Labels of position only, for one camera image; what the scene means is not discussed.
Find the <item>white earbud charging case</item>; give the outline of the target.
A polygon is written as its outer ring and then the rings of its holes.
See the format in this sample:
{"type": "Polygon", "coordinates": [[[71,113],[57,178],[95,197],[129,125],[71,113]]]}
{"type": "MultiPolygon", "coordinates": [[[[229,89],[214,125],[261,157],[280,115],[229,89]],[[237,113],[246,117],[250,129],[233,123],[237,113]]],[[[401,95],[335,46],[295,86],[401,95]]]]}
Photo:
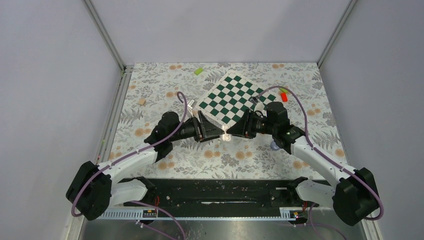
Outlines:
{"type": "Polygon", "coordinates": [[[229,142],[231,141],[231,135],[227,133],[227,130],[229,129],[229,125],[227,124],[223,124],[221,126],[221,129],[223,130],[223,134],[220,136],[221,140],[224,142],[229,142]]]}

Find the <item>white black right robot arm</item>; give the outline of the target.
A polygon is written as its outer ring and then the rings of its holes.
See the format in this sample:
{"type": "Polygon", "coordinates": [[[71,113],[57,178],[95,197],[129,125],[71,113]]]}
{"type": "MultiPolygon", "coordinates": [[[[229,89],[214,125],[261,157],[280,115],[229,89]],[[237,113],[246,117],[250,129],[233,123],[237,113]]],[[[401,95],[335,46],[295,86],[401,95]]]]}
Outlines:
{"type": "Polygon", "coordinates": [[[305,177],[296,179],[294,188],[286,193],[287,201],[293,206],[307,201],[331,208],[349,226],[366,219],[381,206],[373,174],[365,167],[355,169],[331,160],[314,146],[304,130],[290,123],[281,102],[269,103],[265,116],[245,110],[240,120],[225,132],[246,139],[253,139],[257,134],[270,135],[279,149],[307,163],[324,177],[327,185],[305,177]]]}

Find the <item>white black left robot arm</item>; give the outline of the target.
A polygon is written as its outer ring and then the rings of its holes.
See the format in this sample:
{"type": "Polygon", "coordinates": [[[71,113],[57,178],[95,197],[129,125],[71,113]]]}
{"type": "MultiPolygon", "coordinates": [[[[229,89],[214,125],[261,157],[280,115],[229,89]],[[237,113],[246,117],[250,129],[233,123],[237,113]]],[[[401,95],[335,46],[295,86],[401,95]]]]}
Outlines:
{"type": "Polygon", "coordinates": [[[135,150],[123,157],[94,164],[83,163],[71,182],[65,197],[72,204],[74,217],[83,215],[95,220],[109,207],[139,201],[148,206],[155,200],[154,186],[148,180],[130,179],[135,170],[152,165],[173,150],[173,142],[193,138],[202,143],[220,138],[225,131],[211,123],[201,111],[186,121],[176,112],[164,113],[151,134],[135,150]]]}

